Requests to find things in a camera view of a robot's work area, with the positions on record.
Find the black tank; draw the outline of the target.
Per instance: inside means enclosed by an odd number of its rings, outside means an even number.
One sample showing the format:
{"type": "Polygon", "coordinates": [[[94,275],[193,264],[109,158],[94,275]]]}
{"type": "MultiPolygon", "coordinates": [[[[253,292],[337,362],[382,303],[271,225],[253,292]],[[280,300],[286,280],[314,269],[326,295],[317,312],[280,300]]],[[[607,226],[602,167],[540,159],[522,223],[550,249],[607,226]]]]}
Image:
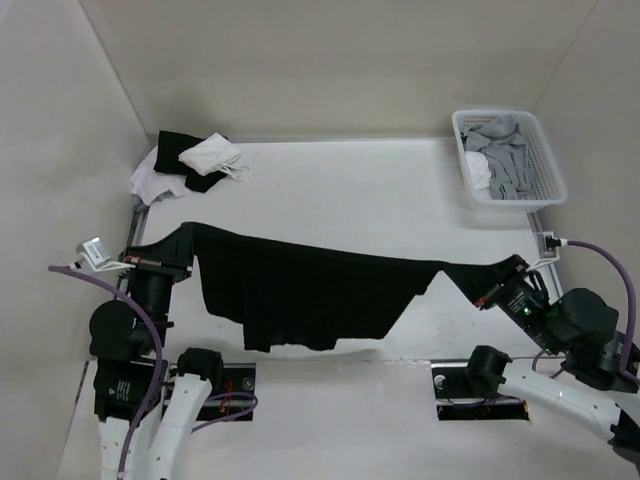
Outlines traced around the black tank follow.
{"type": "Polygon", "coordinates": [[[194,169],[179,161],[179,155],[198,145],[203,138],[194,137],[187,134],[160,131],[157,144],[157,157],[154,164],[154,171],[160,174],[182,176],[185,180],[185,187],[193,192],[206,193],[216,183],[228,177],[221,171],[202,176],[194,169]]]}
{"type": "Polygon", "coordinates": [[[205,308],[238,323],[247,350],[280,345],[315,351],[341,339],[383,339],[408,305],[445,274],[469,302],[479,300],[516,255],[459,264],[335,251],[243,236],[187,222],[170,233],[199,266],[205,308]]]}

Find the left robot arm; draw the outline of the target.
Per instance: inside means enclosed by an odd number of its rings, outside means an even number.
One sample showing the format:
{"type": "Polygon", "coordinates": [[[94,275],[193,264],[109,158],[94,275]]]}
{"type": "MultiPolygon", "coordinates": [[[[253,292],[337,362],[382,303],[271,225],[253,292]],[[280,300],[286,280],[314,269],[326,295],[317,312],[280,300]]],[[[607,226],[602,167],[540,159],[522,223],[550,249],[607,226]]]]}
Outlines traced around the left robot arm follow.
{"type": "Polygon", "coordinates": [[[172,479],[201,407],[224,387],[219,352],[189,347],[164,357],[175,284],[195,259],[194,229],[123,253],[128,284],[92,314],[90,353],[97,361],[94,413],[103,479],[172,479]]]}

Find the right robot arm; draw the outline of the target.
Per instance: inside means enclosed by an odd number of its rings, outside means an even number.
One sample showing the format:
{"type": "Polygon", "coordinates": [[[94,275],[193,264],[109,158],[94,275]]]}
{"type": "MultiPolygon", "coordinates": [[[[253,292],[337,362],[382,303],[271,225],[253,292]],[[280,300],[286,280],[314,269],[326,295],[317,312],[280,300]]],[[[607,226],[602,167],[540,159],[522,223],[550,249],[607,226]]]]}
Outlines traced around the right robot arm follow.
{"type": "Polygon", "coordinates": [[[639,385],[634,351],[623,357],[618,312],[578,288],[550,301],[540,275],[514,255],[480,288],[478,308],[497,307],[544,353],[562,361],[540,373],[488,345],[477,346],[464,370],[473,394],[506,396],[542,407],[593,433],[624,460],[639,462],[639,385]]]}

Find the white tank top underneath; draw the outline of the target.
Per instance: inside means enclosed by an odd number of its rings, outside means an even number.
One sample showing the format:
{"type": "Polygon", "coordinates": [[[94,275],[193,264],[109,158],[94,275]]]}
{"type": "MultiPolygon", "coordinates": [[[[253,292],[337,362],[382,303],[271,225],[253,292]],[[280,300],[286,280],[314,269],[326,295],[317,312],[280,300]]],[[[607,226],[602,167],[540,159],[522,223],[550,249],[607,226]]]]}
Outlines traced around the white tank top underneath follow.
{"type": "Polygon", "coordinates": [[[154,147],[142,160],[129,179],[131,194],[137,203],[148,207],[166,197],[185,197],[191,191],[186,187],[186,177],[163,174],[154,170],[158,147],[154,147]]]}

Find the grey tank top in basket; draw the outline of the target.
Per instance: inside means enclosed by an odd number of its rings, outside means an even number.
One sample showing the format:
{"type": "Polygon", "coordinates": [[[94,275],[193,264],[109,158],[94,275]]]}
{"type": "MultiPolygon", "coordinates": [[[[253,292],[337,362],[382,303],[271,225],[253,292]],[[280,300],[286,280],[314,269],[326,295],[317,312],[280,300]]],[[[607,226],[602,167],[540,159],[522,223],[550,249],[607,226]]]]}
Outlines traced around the grey tank top in basket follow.
{"type": "Polygon", "coordinates": [[[483,153],[491,171],[485,190],[494,200],[519,200],[532,192],[535,178],[527,142],[513,115],[476,123],[461,133],[464,151],[483,153]]]}

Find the folded black tank top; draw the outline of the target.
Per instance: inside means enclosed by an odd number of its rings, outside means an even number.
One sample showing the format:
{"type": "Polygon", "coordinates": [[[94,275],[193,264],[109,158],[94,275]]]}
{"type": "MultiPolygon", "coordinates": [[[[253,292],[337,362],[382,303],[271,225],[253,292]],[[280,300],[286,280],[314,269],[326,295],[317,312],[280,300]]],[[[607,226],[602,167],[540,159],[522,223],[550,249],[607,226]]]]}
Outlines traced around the folded black tank top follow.
{"type": "Polygon", "coordinates": [[[198,145],[203,138],[194,137],[187,134],[160,131],[157,144],[157,157],[154,164],[154,171],[160,174],[182,176],[185,180],[185,187],[193,192],[206,193],[216,183],[228,177],[221,171],[202,176],[194,169],[179,161],[179,155],[198,145]]]}

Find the white tank top in basket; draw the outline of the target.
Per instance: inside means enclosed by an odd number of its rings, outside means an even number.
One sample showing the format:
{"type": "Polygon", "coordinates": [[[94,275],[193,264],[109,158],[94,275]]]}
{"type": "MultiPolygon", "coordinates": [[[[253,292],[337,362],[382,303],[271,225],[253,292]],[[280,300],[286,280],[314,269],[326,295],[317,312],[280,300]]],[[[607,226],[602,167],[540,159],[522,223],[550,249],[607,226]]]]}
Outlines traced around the white tank top in basket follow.
{"type": "Polygon", "coordinates": [[[491,171],[486,156],[481,152],[466,151],[465,159],[472,186],[476,191],[490,187],[491,171]]]}

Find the folded white tank top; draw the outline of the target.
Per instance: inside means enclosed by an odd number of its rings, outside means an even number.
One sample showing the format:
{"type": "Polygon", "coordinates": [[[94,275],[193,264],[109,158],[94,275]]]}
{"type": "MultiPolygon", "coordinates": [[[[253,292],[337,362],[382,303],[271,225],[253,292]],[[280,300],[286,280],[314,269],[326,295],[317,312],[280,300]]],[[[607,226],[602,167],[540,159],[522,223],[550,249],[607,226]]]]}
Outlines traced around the folded white tank top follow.
{"type": "Polygon", "coordinates": [[[243,152],[222,135],[215,133],[197,145],[181,152],[178,161],[200,177],[214,173],[242,181],[249,168],[241,163],[243,152]]]}

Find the white plastic laundry basket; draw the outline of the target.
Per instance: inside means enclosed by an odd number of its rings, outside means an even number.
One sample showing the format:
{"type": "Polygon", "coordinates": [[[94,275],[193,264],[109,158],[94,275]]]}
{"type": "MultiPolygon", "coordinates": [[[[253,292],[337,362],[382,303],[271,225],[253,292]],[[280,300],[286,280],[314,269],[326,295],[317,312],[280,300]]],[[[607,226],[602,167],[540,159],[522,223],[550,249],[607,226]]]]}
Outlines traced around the white plastic laundry basket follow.
{"type": "Polygon", "coordinates": [[[547,206],[559,205],[566,201],[565,182],[535,115],[523,110],[508,109],[458,110],[452,114],[451,122],[465,195],[472,211],[482,214],[524,214],[539,211],[547,206]],[[519,200],[494,200],[487,192],[476,191],[472,186],[464,158],[462,131],[476,123],[487,123],[505,115],[513,115],[520,124],[521,133],[527,142],[529,164],[535,178],[532,192],[519,200]]]}

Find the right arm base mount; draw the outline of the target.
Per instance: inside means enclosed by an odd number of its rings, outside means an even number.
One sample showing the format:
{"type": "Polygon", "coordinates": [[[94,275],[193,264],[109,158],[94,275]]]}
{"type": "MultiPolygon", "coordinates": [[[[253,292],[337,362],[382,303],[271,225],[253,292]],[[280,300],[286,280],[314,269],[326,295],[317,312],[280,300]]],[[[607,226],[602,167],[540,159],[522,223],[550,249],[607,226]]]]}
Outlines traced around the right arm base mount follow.
{"type": "Polygon", "coordinates": [[[499,394],[478,395],[466,375],[466,362],[434,362],[431,375],[440,421],[528,421],[525,401],[499,394]]]}

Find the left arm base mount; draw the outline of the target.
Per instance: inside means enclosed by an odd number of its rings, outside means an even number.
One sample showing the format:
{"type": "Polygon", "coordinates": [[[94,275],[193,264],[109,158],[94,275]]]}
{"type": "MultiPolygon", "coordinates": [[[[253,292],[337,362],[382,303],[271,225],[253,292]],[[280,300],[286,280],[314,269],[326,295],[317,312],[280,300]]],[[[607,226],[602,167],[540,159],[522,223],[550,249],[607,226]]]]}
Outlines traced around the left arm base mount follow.
{"type": "Polygon", "coordinates": [[[255,402],[255,384],[255,363],[225,364],[220,384],[203,404],[197,421],[213,421],[249,409],[255,402]]]}

